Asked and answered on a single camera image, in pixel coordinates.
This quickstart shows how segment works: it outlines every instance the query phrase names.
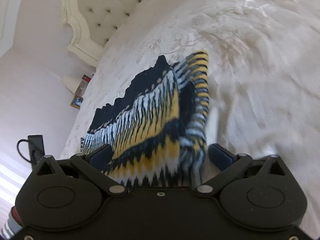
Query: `screw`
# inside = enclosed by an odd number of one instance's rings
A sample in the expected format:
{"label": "screw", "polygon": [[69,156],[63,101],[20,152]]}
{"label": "screw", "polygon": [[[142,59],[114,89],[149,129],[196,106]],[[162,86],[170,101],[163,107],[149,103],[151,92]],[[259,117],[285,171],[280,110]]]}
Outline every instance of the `screw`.
{"label": "screw", "polygon": [[109,188],[109,191],[114,194],[120,194],[124,192],[124,190],[125,190],[125,187],[121,185],[113,185]]}
{"label": "screw", "polygon": [[200,193],[210,193],[213,191],[213,187],[209,186],[209,185],[200,185],[199,187],[197,187],[197,191]]}

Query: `headboard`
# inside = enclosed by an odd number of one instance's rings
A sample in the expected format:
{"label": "headboard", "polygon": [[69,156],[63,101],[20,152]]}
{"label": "headboard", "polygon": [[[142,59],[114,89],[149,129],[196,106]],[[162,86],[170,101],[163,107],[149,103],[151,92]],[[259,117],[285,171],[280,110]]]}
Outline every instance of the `headboard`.
{"label": "headboard", "polygon": [[73,29],[68,50],[97,66],[111,36],[142,0],[61,0],[63,22]]}

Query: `black cable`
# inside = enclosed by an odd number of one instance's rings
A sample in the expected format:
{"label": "black cable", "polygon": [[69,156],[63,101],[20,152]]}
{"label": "black cable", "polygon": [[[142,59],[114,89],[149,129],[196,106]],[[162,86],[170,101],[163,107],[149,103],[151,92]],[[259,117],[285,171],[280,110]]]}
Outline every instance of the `black cable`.
{"label": "black cable", "polygon": [[[28,160],[26,157],[24,157],[24,156],[21,154],[21,152],[20,152],[20,150],[19,150],[19,144],[22,143],[22,142],[31,143],[36,151],[38,151],[38,152],[40,152],[41,154],[44,155],[44,152],[42,152],[32,141],[26,140],[26,139],[21,139],[21,140],[19,140],[19,141],[17,142],[17,152],[18,152],[18,154],[20,155],[20,157],[21,157],[22,159],[24,159],[26,162],[28,162],[28,163],[30,163],[30,164],[34,164],[34,163],[32,162],[32,160]],[[35,160],[35,151],[32,151],[32,152],[30,153],[30,155],[32,155],[32,157],[33,157],[32,159]]]}

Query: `yellow and black striped fabric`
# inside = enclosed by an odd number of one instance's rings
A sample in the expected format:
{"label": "yellow and black striped fabric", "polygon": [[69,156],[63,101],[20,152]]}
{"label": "yellow and black striped fabric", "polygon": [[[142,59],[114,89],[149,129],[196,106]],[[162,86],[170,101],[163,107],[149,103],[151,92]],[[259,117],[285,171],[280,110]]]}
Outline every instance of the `yellow and black striped fabric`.
{"label": "yellow and black striped fabric", "polygon": [[201,183],[209,97],[208,55],[195,52],[168,65],[160,56],[138,74],[123,98],[97,109],[81,149],[113,148],[101,172],[127,187]]}

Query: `white satin bedspread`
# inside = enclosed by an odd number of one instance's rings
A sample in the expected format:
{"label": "white satin bedspread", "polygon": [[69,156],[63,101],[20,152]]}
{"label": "white satin bedspread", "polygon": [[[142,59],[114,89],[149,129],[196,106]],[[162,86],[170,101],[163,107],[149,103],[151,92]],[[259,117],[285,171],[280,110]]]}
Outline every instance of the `white satin bedspread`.
{"label": "white satin bedspread", "polygon": [[[319,48],[320,0],[143,0],[108,42],[61,158],[79,152],[96,108],[123,97],[159,55],[173,63],[206,49],[208,144],[280,155],[308,198],[301,228],[319,237]],[[207,162],[204,178],[214,172]]]}

